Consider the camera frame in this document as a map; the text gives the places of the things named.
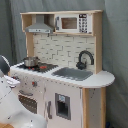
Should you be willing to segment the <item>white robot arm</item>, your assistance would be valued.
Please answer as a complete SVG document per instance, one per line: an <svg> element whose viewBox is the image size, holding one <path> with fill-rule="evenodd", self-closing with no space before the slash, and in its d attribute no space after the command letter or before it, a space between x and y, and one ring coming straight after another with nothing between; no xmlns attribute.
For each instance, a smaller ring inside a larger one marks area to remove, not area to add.
<svg viewBox="0 0 128 128"><path fill-rule="evenodd" d="M5 78L9 71L8 60L0 55L0 123L14 128L47 128L44 117L27 110L12 92Z"/></svg>

